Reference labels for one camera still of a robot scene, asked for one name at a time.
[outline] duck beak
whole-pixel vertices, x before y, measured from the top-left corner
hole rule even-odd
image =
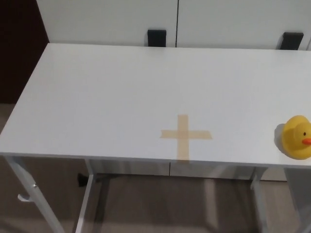
[[[305,144],[305,145],[311,145],[311,138],[303,139],[302,143]]]

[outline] yellow rubber duck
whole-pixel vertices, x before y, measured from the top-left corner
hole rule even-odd
[[[293,159],[311,157],[311,123],[304,116],[289,119],[282,132],[282,144]]]

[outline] tape cross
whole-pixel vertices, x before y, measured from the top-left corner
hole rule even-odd
[[[188,125],[188,115],[178,115],[177,130],[162,130],[161,138],[177,139],[178,160],[189,160],[189,139],[212,139],[209,131],[189,131]]]

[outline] table top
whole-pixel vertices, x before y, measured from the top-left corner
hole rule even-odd
[[[307,51],[48,44],[0,154],[308,167],[275,133],[310,85]]]

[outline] floor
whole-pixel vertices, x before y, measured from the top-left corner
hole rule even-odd
[[[0,131],[12,105],[0,104]],[[25,159],[47,201],[67,233],[74,232],[86,173],[83,160]],[[52,232],[0,157],[0,233]],[[299,222],[286,182],[261,182],[272,233],[293,233]],[[255,233],[256,211],[249,181],[131,176],[97,184],[88,230],[93,233]]]

